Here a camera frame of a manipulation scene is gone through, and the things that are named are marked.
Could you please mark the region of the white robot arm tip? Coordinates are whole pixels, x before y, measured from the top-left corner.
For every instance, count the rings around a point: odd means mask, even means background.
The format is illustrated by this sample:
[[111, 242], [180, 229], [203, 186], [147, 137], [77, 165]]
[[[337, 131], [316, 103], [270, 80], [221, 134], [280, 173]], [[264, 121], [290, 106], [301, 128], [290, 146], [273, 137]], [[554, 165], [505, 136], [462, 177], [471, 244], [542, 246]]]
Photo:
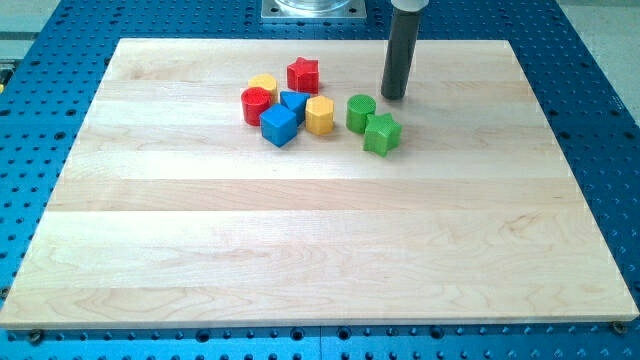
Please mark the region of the white robot arm tip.
[[397, 10], [415, 13], [422, 11], [429, 0], [391, 0], [391, 4]]

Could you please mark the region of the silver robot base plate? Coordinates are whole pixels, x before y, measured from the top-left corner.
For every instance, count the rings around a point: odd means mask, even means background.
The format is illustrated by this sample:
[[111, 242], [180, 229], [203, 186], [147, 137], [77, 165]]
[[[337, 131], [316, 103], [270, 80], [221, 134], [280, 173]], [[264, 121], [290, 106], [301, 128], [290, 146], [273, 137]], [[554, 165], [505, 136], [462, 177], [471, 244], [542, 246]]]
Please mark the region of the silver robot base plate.
[[364, 20], [365, 0], [262, 0], [261, 18], [267, 20]]

